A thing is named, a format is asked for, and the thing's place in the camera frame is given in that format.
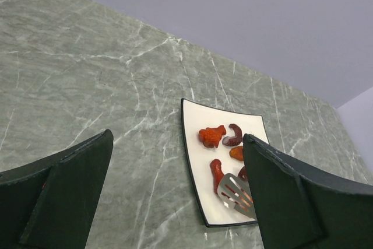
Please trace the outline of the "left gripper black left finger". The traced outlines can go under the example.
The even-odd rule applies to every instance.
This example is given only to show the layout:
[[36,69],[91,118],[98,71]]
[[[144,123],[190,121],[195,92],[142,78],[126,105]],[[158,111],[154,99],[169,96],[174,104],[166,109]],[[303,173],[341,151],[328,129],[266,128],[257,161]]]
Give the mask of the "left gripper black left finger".
[[1,248],[85,248],[113,142],[106,129],[1,172]]

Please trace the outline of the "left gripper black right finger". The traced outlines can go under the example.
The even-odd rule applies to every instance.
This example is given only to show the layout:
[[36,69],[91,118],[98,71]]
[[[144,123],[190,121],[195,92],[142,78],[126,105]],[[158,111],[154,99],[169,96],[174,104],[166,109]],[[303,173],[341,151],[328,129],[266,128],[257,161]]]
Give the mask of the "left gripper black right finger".
[[265,248],[372,248],[372,186],[246,134],[244,163]]

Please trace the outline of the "steel serving tongs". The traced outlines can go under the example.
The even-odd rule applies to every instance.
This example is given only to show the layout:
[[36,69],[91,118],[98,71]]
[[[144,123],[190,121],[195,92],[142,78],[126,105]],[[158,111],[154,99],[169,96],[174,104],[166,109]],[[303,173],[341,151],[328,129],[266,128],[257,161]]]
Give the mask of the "steel serving tongs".
[[217,186],[217,194],[229,209],[257,219],[250,187],[239,177],[231,173],[225,174]]

